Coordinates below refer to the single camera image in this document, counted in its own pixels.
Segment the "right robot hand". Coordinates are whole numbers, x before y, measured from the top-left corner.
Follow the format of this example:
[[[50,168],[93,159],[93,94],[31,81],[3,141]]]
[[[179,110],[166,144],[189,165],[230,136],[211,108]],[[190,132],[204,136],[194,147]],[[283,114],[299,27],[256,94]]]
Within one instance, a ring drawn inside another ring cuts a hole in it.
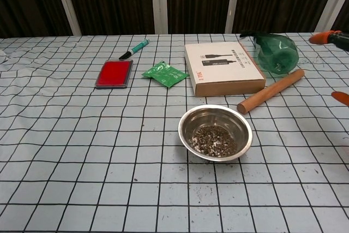
[[[334,44],[336,47],[348,51],[348,32],[327,31],[313,35],[309,42],[316,45]],[[334,91],[331,96],[338,102],[348,106],[348,94]]]

